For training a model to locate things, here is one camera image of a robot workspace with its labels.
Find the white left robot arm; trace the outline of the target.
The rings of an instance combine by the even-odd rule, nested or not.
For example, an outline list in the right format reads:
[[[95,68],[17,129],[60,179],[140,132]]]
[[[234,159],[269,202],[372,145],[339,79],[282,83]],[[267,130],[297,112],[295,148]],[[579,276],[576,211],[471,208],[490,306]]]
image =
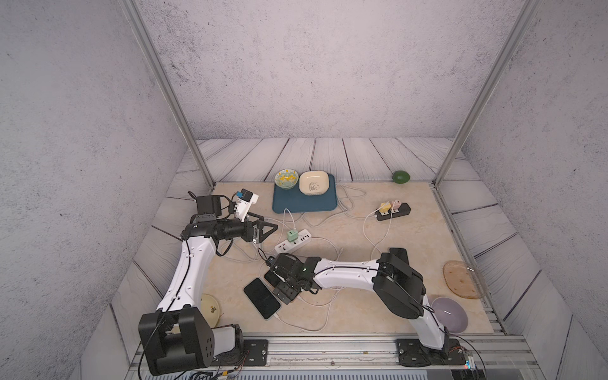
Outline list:
[[[143,356],[154,376],[210,367],[240,366],[246,358],[238,325],[212,328],[200,309],[202,286],[212,259],[222,257],[219,243],[235,238],[261,243],[278,226],[250,212],[258,196],[242,189],[223,207],[224,196],[196,196],[197,212],[182,231],[180,261],[155,312],[146,313],[138,330]]]

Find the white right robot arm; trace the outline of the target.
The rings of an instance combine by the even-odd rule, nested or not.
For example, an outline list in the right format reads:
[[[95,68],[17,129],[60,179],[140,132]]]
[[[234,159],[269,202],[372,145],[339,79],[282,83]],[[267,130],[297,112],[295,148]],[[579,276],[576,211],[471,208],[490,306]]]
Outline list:
[[[302,292],[325,288],[373,291],[386,308],[410,320],[419,342],[428,350],[448,351],[450,334],[436,317],[426,295],[424,277],[413,269],[407,250],[391,248],[371,261],[331,261],[311,256],[301,261],[291,253],[268,256],[272,293],[288,305]]]

